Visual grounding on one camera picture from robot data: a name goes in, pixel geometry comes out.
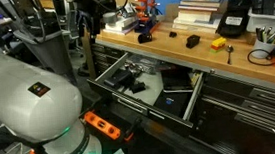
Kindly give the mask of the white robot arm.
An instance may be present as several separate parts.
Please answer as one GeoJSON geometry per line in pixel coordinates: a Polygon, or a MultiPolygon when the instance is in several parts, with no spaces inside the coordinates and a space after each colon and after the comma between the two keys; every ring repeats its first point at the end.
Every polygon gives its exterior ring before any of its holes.
{"type": "Polygon", "coordinates": [[[102,154],[79,119],[82,104],[66,78],[0,53],[0,121],[35,154],[102,154]]]}

